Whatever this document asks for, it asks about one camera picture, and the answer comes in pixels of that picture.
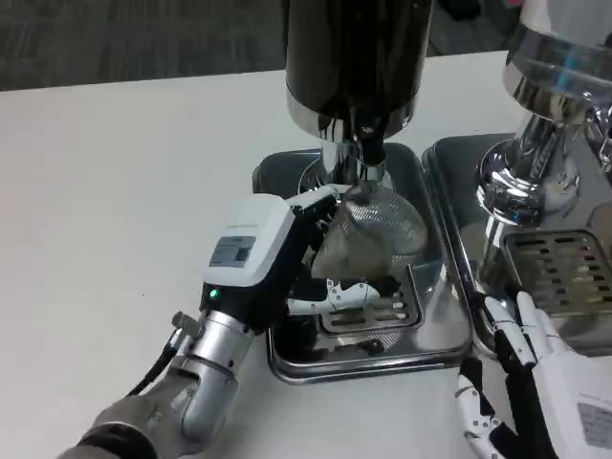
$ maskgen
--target drip tray grate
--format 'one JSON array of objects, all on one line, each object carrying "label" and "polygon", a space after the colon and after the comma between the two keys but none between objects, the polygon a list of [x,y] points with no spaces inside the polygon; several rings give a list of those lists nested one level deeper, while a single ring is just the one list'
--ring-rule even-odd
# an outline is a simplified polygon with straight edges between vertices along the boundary
[{"label": "drip tray grate", "polygon": [[407,327],[421,319],[419,300],[410,274],[405,275],[400,295],[378,299],[360,308],[342,309],[321,315],[321,326],[330,334],[376,332]]},{"label": "drip tray grate", "polygon": [[516,279],[549,315],[612,313],[612,271],[591,233],[510,234],[505,252]]}]

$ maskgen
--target robotic hand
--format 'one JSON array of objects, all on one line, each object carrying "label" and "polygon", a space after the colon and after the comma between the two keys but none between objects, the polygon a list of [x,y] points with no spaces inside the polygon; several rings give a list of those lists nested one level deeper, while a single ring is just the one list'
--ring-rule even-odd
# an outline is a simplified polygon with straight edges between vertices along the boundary
[{"label": "robotic hand", "polygon": [[345,188],[322,186],[287,201],[267,194],[246,199],[206,267],[200,318],[178,313],[172,319],[175,331],[144,379],[100,413],[60,459],[174,459],[201,452],[223,425],[255,335],[287,315],[395,294],[399,284],[392,279],[337,283],[304,275],[302,259],[309,248],[317,250],[320,223],[334,214]]},{"label": "robotic hand", "polygon": [[516,433],[483,393],[482,361],[467,357],[455,393],[471,448],[482,459],[612,458],[612,386],[601,366],[569,348],[546,313],[520,292],[514,319],[484,300]]}]

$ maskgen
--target silver metal cylinder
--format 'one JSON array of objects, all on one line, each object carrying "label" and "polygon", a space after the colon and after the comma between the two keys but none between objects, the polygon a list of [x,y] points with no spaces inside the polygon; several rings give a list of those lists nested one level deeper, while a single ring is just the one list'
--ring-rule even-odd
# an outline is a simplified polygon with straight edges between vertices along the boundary
[{"label": "silver metal cylinder", "polygon": [[189,345],[186,355],[211,361],[235,373],[249,351],[253,331],[218,311],[212,311],[203,326],[204,333]]},{"label": "silver metal cylinder", "polygon": [[323,141],[321,171],[326,184],[358,185],[361,181],[379,182],[384,177],[384,160],[368,158],[361,145]]},{"label": "silver metal cylinder", "polygon": [[543,118],[583,124],[612,95],[612,2],[526,0],[504,85]]},{"label": "silver metal cylinder", "polygon": [[506,165],[516,179],[539,184],[550,161],[560,150],[566,128],[537,115],[517,133],[514,148],[506,150]]},{"label": "silver metal cylinder", "polygon": [[566,136],[566,126],[531,115],[514,139],[483,157],[476,174],[480,205],[502,223],[527,227],[570,206],[579,172],[565,154]]}]

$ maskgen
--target drip tray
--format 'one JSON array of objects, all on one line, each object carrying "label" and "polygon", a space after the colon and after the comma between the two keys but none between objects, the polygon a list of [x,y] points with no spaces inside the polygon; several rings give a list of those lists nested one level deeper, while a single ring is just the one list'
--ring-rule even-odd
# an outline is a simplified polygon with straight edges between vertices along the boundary
[{"label": "drip tray", "polygon": [[[387,179],[421,214],[429,241],[393,306],[374,303],[324,316],[290,317],[268,333],[270,368],[288,383],[314,383],[458,364],[471,345],[467,307],[452,294],[421,163],[386,143]],[[294,196],[319,150],[276,153],[253,172],[253,191]]]},{"label": "drip tray", "polygon": [[612,271],[591,233],[510,234],[505,253],[516,279],[551,317],[612,313]]}]

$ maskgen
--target white countertop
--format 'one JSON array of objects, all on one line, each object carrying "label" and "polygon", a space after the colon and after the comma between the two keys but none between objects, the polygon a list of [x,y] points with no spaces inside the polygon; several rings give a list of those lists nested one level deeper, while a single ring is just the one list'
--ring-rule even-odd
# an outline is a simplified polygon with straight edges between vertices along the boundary
[{"label": "white countertop", "polygon": [[[504,59],[429,58],[394,140],[420,154],[443,137],[515,130]],[[252,170],[316,146],[289,117],[282,72],[0,93],[2,457],[54,458],[123,396],[172,315],[197,315],[205,260]],[[471,458],[455,375],[290,386],[259,339],[209,457]]]}]

